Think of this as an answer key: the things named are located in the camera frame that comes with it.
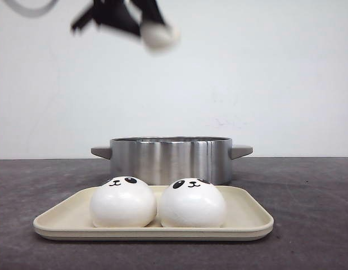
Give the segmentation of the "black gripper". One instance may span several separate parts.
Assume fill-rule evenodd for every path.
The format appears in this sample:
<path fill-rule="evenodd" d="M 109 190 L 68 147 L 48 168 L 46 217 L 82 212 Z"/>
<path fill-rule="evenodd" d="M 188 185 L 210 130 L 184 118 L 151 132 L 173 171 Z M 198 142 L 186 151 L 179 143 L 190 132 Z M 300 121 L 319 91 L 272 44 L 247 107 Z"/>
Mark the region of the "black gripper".
<path fill-rule="evenodd" d="M 171 25 L 164 20 L 155 0 L 133 0 L 130 2 L 141 11 L 140 25 L 133 19 L 124 1 L 93 1 L 71 23 L 71 31 L 82 30 L 92 20 L 97 25 L 110 26 L 136 37 L 141 36 L 139 27 L 163 26 L 171 28 Z"/>

